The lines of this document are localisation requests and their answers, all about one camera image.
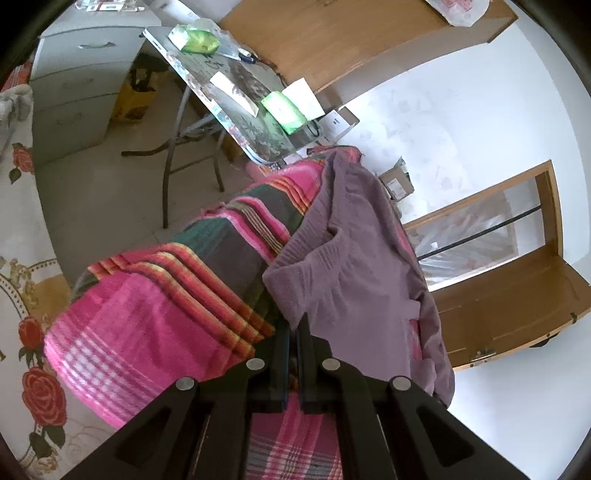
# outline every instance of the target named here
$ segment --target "tile floor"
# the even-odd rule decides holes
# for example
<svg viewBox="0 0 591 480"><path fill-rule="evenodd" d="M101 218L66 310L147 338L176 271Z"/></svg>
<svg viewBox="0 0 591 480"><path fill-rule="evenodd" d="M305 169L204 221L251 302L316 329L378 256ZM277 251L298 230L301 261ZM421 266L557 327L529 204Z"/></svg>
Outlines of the tile floor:
<svg viewBox="0 0 591 480"><path fill-rule="evenodd" d="M224 201L251 182L239 162L220 158L226 191L217 189L211 161L171 176L170 226L162 229L161 189L166 152L152 157L120 156L164 142L177 113L181 92L163 83L144 120L109 127L96 147L45 164L36 172L43 213L56 256L70 284L91 263L125 250L167 242L209 205ZM197 119L187 108L184 123ZM211 138L182 145L173 168L215 150Z"/></svg>

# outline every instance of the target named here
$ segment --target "black cable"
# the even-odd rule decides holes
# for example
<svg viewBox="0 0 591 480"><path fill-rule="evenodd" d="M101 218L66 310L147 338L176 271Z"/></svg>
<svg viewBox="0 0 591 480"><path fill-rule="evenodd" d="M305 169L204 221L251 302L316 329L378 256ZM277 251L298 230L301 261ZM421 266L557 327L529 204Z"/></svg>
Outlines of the black cable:
<svg viewBox="0 0 591 480"><path fill-rule="evenodd" d="M463 240L458 240L457 242L453 242L452 244L449 244L446 247L442 247L442 248L439 248L437 250L433 250L432 252L429 252L428 254L421 255L420 257L418 257L418 260L419 261L425 260L426 258L433 257L435 255L438 255L438 254L442 253L442 252L446 252L448 250L451 250L452 248L459 247L460 245L463 245L465 243L468 243L468 242L470 242L470 241L472 241L472 240L474 240L476 238L480 238L481 236L486 235L487 233L494 232L495 230L498 230L499 228L503 228L504 226L507 226L510 223L514 223L517 220L521 220L522 218L525 218L528 215L531 215L532 213L537 212L541 208L542 208L542 206L541 205L538 205L537 207L534 207L534 208L532 208L530 210L527 210L526 212L523 212L523 213L520 213L517 216L514 216L513 218L510 218L508 220L505 220L502 223L499 223L499 225L492 226L490 228L487 228L486 230L483 230L482 232L475 233L474 235L471 235L471 236L467 236Z"/></svg>

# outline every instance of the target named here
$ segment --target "plastic bag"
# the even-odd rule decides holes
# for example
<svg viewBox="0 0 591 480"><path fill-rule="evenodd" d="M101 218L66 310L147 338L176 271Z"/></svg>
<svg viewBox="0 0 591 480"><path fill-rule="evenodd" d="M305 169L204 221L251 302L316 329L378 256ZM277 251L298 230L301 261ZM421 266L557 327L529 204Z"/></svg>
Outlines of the plastic bag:
<svg viewBox="0 0 591 480"><path fill-rule="evenodd" d="M195 20L191 25L199 30L207 30L217 37L220 41L217 53L234 60L240 60L240 56L238 55L240 45L234 40L234 37L229 31L222 30L217 23L209 18L200 18L199 20Z"/></svg>
<svg viewBox="0 0 591 480"><path fill-rule="evenodd" d="M490 0L426 0L455 27L471 27L482 17Z"/></svg>
<svg viewBox="0 0 591 480"><path fill-rule="evenodd" d="M220 46L220 41L213 33L192 25L177 25L168 34L168 38L174 46L185 53L213 55Z"/></svg>

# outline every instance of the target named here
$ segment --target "purple sweater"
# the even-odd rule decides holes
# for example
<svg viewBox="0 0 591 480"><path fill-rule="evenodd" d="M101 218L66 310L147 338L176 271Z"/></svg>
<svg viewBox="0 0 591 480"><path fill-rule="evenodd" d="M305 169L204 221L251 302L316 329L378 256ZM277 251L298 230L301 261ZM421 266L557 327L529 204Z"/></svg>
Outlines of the purple sweater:
<svg viewBox="0 0 591 480"><path fill-rule="evenodd" d="M308 314L312 335L328 340L335 358L382 380L406 375L449 405L454 374L439 314L410 251L379 180L335 153L263 282L292 328Z"/></svg>

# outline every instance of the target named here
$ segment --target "yellow bag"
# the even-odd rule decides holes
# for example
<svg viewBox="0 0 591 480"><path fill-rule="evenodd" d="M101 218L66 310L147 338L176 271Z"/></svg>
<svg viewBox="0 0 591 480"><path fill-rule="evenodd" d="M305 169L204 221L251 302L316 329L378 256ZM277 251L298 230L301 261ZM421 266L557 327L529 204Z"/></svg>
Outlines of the yellow bag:
<svg viewBox="0 0 591 480"><path fill-rule="evenodd" d="M154 97L156 97L157 83L158 74L152 73L149 82L150 90L147 92L137 92L132 88L130 75L128 75L115 102L111 120L114 122L131 123L141 121Z"/></svg>

